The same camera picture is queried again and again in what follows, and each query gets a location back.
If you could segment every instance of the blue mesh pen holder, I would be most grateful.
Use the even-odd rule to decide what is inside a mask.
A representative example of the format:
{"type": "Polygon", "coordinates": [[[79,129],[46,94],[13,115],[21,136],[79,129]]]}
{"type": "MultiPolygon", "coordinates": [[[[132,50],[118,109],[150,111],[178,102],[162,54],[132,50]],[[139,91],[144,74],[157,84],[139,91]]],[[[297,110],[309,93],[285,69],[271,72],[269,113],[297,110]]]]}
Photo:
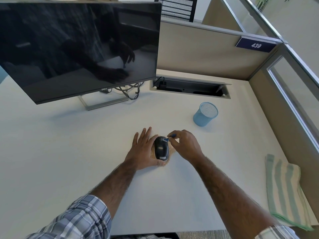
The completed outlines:
{"type": "Polygon", "coordinates": [[[218,109],[215,105],[210,102],[203,102],[193,116],[193,121],[198,126],[206,126],[217,115],[218,109]]]}

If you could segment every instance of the striped towel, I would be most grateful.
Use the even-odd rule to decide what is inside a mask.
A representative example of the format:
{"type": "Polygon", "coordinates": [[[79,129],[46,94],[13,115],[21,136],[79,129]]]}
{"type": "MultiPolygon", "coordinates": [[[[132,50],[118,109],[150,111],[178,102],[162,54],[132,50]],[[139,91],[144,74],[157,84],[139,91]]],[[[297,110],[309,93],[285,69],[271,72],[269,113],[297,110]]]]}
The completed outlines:
{"type": "Polygon", "coordinates": [[[313,214],[300,187],[300,167],[275,158],[266,157],[266,186],[270,213],[278,219],[312,231],[309,213],[313,214]]]}

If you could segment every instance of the monitor stand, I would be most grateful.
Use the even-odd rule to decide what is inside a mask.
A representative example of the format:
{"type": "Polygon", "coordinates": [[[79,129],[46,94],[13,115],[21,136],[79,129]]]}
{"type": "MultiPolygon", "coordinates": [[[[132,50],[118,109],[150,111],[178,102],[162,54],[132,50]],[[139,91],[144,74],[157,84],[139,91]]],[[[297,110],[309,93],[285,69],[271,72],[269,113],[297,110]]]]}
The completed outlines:
{"type": "Polygon", "coordinates": [[[116,104],[116,103],[120,103],[120,102],[129,100],[129,98],[123,97],[123,98],[120,98],[120,99],[115,99],[115,100],[112,100],[112,101],[107,101],[107,102],[99,103],[99,104],[96,104],[96,105],[87,105],[86,102],[83,100],[82,96],[78,96],[78,98],[80,99],[80,101],[82,102],[82,104],[84,105],[84,107],[85,107],[85,109],[87,111],[90,111],[90,110],[93,110],[93,109],[97,109],[97,108],[100,108],[100,107],[104,107],[104,106],[113,105],[113,104],[116,104]]]}

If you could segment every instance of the computer mouse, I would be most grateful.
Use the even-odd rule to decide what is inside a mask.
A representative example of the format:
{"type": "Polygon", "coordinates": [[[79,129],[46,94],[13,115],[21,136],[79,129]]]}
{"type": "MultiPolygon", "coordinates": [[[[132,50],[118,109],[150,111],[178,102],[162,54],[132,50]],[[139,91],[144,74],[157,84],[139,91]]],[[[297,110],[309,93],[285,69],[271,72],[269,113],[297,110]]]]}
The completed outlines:
{"type": "Polygon", "coordinates": [[[168,142],[164,140],[165,138],[166,137],[158,137],[154,142],[155,157],[163,161],[166,161],[169,155],[168,142]]]}

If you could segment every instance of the office chair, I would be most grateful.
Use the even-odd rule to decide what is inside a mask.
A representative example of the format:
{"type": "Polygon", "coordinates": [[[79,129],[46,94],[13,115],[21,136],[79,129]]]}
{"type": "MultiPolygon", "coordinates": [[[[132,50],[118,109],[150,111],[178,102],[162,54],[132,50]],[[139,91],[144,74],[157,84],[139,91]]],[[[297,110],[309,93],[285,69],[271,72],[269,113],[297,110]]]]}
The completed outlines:
{"type": "Polygon", "coordinates": [[[162,3],[162,16],[193,22],[197,0],[155,0],[162,3]]]}

